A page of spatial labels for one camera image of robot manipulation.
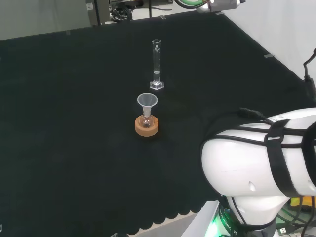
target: black tablecloth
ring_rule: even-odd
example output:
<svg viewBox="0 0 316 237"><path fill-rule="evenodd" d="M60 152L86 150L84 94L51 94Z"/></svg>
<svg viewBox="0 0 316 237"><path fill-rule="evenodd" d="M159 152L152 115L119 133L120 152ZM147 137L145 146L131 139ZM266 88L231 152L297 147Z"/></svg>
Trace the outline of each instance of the black tablecloth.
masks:
<svg viewBox="0 0 316 237"><path fill-rule="evenodd" d="M142 138L162 40L159 132ZM313 106L302 81L225 15L196 12L0 42L0 224L6 237L136 233L216 195L200 169L207 122L247 107ZM220 119L212 131L246 122Z"/></svg>

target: yellow object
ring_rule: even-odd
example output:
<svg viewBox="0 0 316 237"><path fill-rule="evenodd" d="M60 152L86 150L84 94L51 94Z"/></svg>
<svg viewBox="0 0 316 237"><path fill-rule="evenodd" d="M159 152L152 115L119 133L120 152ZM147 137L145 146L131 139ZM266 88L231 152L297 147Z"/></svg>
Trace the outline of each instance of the yellow object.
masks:
<svg viewBox="0 0 316 237"><path fill-rule="evenodd" d="M291 199L291 206L296 207L300 205L299 198L292 198ZM303 206L312 206L312 197L311 196L303 196Z"/></svg>

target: white wall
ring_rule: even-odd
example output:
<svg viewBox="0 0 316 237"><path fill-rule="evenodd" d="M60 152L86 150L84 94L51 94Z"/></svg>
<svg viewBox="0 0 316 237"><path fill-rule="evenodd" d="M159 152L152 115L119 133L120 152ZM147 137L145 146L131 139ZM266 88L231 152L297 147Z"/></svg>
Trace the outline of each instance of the white wall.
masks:
<svg viewBox="0 0 316 237"><path fill-rule="evenodd" d="M0 0L0 40L88 26L85 0Z"/></svg>
<svg viewBox="0 0 316 237"><path fill-rule="evenodd" d="M316 48L316 0L246 0L225 14L304 78L303 63ZM316 59L308 68L316 82Z"/></svg>

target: glass graduated cylinder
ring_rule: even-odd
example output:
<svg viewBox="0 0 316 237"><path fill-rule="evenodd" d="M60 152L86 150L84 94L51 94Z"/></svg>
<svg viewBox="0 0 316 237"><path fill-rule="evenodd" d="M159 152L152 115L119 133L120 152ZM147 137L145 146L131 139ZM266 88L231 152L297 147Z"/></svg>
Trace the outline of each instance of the glass graduated cylinder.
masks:
<svg viewBox="0 0 316 237"><path fill-rule="evenodd" d="M159 90L163 88L163 82L160 81L160 56L161 56L161 40L154 39L153 43L153 81L150 82L150 88Z"/></svg>

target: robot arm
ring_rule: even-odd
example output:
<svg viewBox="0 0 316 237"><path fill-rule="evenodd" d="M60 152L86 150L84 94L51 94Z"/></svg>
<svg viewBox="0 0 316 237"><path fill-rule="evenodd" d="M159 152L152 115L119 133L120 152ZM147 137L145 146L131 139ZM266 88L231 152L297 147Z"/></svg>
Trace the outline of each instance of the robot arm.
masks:
<svg viewBox="0 0 316 237"><path fill-rule="evenodd" d="M275 123L245 124L221 132L202 148L206 178L226 196L242 224L271 223L290 197L316 196L316 108L270 120Z"/></svg>
<svg viewBox="0 0 316 237"><path fill-rule="evenodd" d="M246 0L175 0L175 2L185 9L197 9L202 13L236 9Z"/></svg>

